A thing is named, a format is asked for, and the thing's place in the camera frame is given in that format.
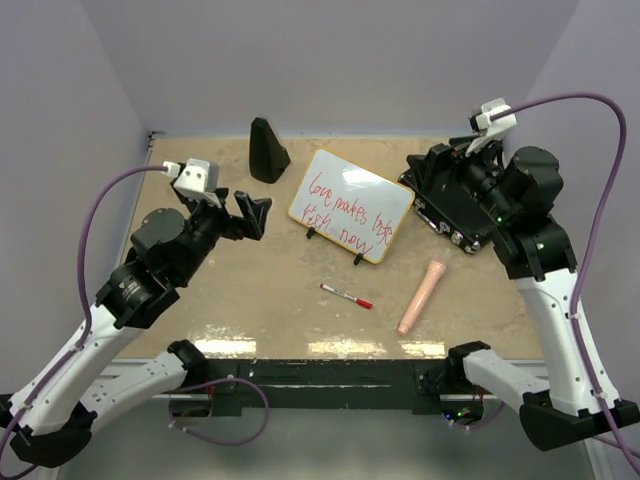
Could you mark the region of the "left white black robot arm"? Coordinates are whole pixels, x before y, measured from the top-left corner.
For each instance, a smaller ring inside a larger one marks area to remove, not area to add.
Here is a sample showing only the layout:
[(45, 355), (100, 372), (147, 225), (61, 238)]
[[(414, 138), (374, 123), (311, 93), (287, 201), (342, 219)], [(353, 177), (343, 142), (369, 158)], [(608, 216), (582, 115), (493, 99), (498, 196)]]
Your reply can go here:
[(1, 443), (36, 467), (63, 465), (107, 423), (148, 398), (178, 389), (200, 390), (207, 360), (190, 341), (172, 342), (140, 369), (112, 381), (99, 375), (134, 339), (148, 330), (179, 299), (221, 238), (260, 240), (269, 198), (253, 200), (242, 191), (234, 198), (240, 215), (225, 206), (227, 189), (214, 201), (181, 202), (190, 214), (173, 208), (150, 212), (131, 236), (125, 262), (98, 291), (89, 319), (27, 386), (1, 398)]

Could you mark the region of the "red marker cap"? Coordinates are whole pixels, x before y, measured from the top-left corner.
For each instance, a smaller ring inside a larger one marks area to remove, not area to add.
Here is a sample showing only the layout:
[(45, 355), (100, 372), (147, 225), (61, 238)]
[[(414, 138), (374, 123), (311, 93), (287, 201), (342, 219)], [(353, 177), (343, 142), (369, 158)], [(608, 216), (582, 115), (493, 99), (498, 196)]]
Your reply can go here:
[(360, 298), (356, 299), (356, 304), (358, 304), (359, 306), (361, 306), (363, 308), (366, 308), (366, 309), (371, 309), (373, 307), (372, 303), (370, 303), (370, 302), (368, 302), (366, 300), (360, 299)]

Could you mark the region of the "black flat electronic box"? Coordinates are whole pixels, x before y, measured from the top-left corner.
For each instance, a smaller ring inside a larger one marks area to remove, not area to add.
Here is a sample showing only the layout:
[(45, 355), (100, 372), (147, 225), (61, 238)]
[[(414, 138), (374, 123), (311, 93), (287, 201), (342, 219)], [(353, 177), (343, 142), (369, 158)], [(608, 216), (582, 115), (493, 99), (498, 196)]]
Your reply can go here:
[[(409, 188), (405, 184), (405, 171), (399, 175), (398, 182)], [(475, 255), (490, 242), (492, 222), (453, 179), (450, 178), (444, 193), (436, 192), (426, 200), (414, 195), (416, 214), (466, 254)]]

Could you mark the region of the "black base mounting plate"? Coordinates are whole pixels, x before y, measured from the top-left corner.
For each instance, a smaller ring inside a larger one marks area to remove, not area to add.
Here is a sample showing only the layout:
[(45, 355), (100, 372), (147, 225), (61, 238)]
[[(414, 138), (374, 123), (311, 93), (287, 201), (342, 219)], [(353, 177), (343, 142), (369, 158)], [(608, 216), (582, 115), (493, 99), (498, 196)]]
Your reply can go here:
[(404, 410), (415, 415), (443, 415), (475, 423), (493, 408), (479, 387), (454, 385), (442, 360), (248, 360), (210, 359), (189, 373), (172, 393), (192, 395), (185, 406), (172, 400), (177, 414), (204, 414), (205, 400), (214, 416), (238, 416), (261, 408), (258, 393), (273, 409)]

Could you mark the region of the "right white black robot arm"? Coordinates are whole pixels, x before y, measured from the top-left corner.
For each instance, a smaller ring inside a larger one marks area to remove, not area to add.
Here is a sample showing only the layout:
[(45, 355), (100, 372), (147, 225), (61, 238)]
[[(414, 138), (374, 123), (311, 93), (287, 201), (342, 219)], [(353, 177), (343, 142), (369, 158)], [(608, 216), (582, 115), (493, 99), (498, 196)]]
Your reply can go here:
[(538, 379), (474, 341), (451, 348), (442, 373), (425, 386), (433, 395), (446, 388), (494, 394), (542, 451), (636, 424), (638, 406), (620, 397), (598, 357), (575, 292), (576, 257), (551, 214), (564, 185), (558, 160), (527, 146), (504, 161), (498, 141), (477, 152), (470, 145), (459, 137), (411, 154), (399, 180), (414, 192), (418, 215), (458, 247), (493, 246), (534, 321), (547, 376)]

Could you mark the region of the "whiteboard marker pen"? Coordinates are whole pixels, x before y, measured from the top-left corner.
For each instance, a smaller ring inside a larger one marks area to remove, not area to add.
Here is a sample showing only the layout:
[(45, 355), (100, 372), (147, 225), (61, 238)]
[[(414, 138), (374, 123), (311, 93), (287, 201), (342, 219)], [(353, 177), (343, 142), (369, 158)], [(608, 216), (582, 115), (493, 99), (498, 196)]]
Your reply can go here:
[(329, 285), (327, 285), (327, 284), (324, 284), (324, 283), (321, 283), (321, 284), (320, 284), (320, 288), (321, 288), (322, 290), (324, 290), (324, 291), (327, 291), (327, 292), (331, 293), (331, 294), (334, 294), (334, 295), (336, 295), (336, 296), (339, 296), (339, 297), (341, 297), (341, 298), (344, 298), (344, 299), (346, 299), (346, 300), (349, 300), (349, 301), (351, 301), (351, 302), (353, 302), (353, 303), (355, 303), (355, 304), (356, 304), (356, 299), (357, 299), (357, 298), (359, 298), (359, 297), (353, 296), (353, 295), (351, 295), (351, 294), (348, 294), (348, 293), (342, 292), (342, 291), (340, 291), (340, 290), (338, 290), (338, 289), (335, 289), (335, 288), (333, 288), (333, 287), (331, 287), (331, 286), (329, 286)]

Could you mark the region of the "black wedge stand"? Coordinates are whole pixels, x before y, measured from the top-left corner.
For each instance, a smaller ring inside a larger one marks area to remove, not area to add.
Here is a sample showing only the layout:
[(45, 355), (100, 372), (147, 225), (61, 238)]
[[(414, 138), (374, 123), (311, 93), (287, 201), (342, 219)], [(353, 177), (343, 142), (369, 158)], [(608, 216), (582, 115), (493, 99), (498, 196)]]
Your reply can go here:
[(291, 160), (276, 132), (266, 118), (256, 117), (250, 128), (249, 170), (251, 176), (263, 183), (276, 183)]

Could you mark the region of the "yellow framed whiteboard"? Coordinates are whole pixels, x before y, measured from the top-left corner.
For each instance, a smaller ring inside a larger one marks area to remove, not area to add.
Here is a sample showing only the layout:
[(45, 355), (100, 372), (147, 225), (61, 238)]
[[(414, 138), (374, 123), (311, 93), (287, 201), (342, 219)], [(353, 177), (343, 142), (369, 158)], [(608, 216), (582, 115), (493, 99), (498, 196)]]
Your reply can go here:
[(288, 216), (367, 262), (378, 264), (414, 199), (411, 189), (318, 149)]

